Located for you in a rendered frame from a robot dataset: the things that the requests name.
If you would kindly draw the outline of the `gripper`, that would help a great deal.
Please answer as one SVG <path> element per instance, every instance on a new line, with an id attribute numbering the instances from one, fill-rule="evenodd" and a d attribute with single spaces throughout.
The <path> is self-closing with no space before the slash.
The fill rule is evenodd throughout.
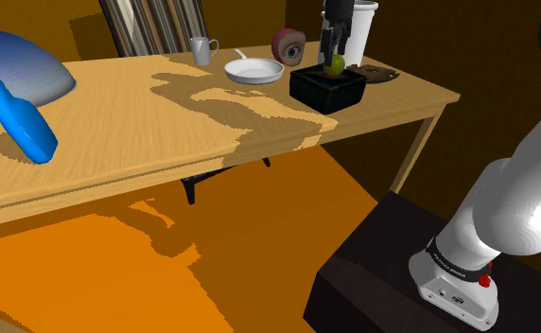
<path id="1" fill-rule="evenodd" d="M 338 54 L 344 55 L 346 43 L 351 35 L 351 23 L 345 22 L 353 17 L 355 0 L 325 0 L 324 18 L 330 24 L 339 24 Z M 323 63 L 331 63 L 335 47 L 335 28 L 332 26 L 322 30 L 321 53 Z"/>

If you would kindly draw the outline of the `green apple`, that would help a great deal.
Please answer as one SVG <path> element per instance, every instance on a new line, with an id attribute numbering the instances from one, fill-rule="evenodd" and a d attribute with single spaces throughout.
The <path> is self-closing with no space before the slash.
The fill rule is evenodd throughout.
<path id="1" fill-rule="evenodd" d="M 345 58 L 340 54 L 333 54 L 330 63 L 323 64 L 323 71 L 327 76 L 337 77 L 345 69 Z"/>

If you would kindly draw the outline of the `white cylindrical container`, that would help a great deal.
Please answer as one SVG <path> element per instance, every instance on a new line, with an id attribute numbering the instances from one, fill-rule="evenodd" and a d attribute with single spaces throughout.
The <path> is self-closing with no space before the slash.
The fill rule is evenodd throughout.
<path id="1" fill-rule="evenodd" d="M 322 29 L 329 26 L 335 28 L 335 33 L 337 34 L 337 37 L 335 38 L 336 44 L 333 54 L 338 54 L 339 24 L 330 24 L 324 18 L 324 1 L 325 0 L 323 0 Z M 377 2 L 367 0 L 355 0 L 353 17 L 345 21 L 351 23 L 351 35 L 346 43 L 345 54 L 342 55 L 345 58 L 346 65 L 361 65 L 369 31 L 377 9 Z M 321 41 L 318 53 L 318 63 L 323 63 L 323 54 L 321 53 Z"/>

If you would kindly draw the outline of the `pink eye figure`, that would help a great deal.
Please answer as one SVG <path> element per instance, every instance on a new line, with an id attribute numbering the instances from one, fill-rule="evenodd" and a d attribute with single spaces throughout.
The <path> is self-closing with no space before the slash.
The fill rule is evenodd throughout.
<path id="1" fill-rule="evenodd" d="M 305 34 L 292 28 L 278 31 L 271 42 L 273 57 L 286 66 L 300 64 L 305 51 Z"/>

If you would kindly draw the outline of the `brown flat cookie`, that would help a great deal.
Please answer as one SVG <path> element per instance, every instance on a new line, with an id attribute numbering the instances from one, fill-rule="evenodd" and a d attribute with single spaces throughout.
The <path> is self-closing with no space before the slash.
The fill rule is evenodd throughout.
<path id="1" fill-rule="evenodd" d="M 395 70 L 374 66 L 371 64 L 356 65 L 352 64 L 346 67 L 347 70 L 353 71 L 366 77 L 366 83 L 383 83 L 399 77 L 399 73 Z"/>

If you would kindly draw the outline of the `black square box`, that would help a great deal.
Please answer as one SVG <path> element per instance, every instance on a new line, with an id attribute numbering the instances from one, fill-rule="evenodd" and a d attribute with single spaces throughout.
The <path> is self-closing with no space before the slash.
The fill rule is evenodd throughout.
<path id="1" fill-rule="evenodd" d="M 329 76 L 321 64 L 295 70 L 289 75 L 289 95 L 321 114 L 332 114 L 358 104 L 366 77 L 345 69 Z"/>

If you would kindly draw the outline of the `white frying pan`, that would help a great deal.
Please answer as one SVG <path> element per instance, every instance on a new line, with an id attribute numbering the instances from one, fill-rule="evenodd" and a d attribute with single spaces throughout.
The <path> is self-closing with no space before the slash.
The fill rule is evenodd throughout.
<path id="1" fill-rule="evenodd" d="M 239 59 L 224 65 L 226 76 L 234 82 L 261 85 L 279 80 L 284 73 L 284 65 L 279 61 L 248 58 L 241 50 L 234 49 Z"/>

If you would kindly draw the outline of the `grey mug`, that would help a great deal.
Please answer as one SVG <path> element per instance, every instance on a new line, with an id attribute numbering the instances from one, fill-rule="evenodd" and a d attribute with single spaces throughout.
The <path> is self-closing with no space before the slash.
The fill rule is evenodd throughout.
<path id="1" fill-rule="evenodd" d="M 212 43 L 216 44 L 214 51 L 211 51 Z M 193 37 L 190 39 L 190 47 L 194 63 L 197 66 L 208 66 L 212 63 L 212 58 L 219 50 L 219 43 L 216 39 L 209 39 L 207 37 Z"/>

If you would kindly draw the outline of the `striped chair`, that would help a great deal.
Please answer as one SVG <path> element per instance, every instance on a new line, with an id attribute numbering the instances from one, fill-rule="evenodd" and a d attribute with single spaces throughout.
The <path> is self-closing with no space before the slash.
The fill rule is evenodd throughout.
<path id="1" fill-rule="evenodd" d="M 98 0 L 120 57 L 188 52 L 206 37 L 201 0 Z"/>

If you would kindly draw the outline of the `dark robot stand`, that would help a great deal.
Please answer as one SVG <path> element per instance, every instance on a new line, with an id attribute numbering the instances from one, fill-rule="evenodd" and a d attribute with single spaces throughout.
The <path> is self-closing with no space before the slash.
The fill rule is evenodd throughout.
<path id="1" fill-rule="evenodd" d="M 493 262 L 499 314 L 485 332 L 420 296 L 410 257 L 444 226 L 388 193 L 318 270 L 305 320 L 316 333 L 541 333 L 541 272 L 506 254 Z"/>

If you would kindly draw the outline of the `wooden table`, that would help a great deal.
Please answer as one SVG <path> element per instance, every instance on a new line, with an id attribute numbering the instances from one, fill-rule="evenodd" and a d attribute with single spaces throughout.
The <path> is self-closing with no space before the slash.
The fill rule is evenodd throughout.
<path id="1" fill-rule="evenodd" d="M 320 114 L 289 94 L 289 78 L 243 85 L 188 53 L 72 61 L 76 88 L 42 107 L 59 144 L 26 161 L 0 125 L 0 224 L 145 187 L 420 121 L 393 181 L 399 190 L 446 105 L 459 95 L 408 73 L 369 85 L 362 100 Z"/>

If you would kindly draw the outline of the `blue-grey dome bowl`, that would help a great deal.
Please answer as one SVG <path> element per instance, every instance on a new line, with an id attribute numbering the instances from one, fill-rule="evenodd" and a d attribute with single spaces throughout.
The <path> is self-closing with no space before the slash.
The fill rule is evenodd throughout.
<path id="1" fill-rule="evenodd" d="M 76 80 L 53 55 L 4 31 L 0 31 L 0 79 L 13 96 L 36 107 L 61 98 L 76 87 Z"/>

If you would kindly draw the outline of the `blue spray bottle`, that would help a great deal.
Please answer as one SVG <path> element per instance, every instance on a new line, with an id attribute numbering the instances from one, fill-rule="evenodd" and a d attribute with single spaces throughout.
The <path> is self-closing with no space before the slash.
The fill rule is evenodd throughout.
<path id="1" fill-rule="evenodd" d="M 0 123 L 21 151 L 35 164 L 49 162 L 58 140 L 38 109 L 14 96 L 0 79 Z"/>

